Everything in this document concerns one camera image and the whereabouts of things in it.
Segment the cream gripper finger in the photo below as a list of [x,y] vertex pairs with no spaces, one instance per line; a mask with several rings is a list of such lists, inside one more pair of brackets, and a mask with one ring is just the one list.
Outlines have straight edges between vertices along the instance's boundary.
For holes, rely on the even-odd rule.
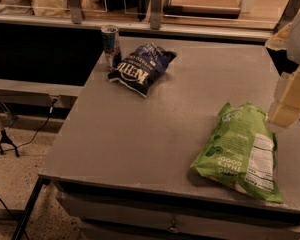
[[270,39],[268,39],[265,43],[265,47],[269,48],[270,50],[285,50],[287,48],[287,40],[289,37],[291,25],[292,23],[288,23]]
[[266,127],[274,133],[288,129],[300,118],[300,66],[293,73],[283,72],[277,82]]

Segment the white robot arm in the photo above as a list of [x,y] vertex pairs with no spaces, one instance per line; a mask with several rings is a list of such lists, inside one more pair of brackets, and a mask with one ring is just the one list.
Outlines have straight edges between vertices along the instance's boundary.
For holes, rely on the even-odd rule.
[[280,74],[267,127],[281,132],[300,118],[300,11],[267,40],[265,47]]

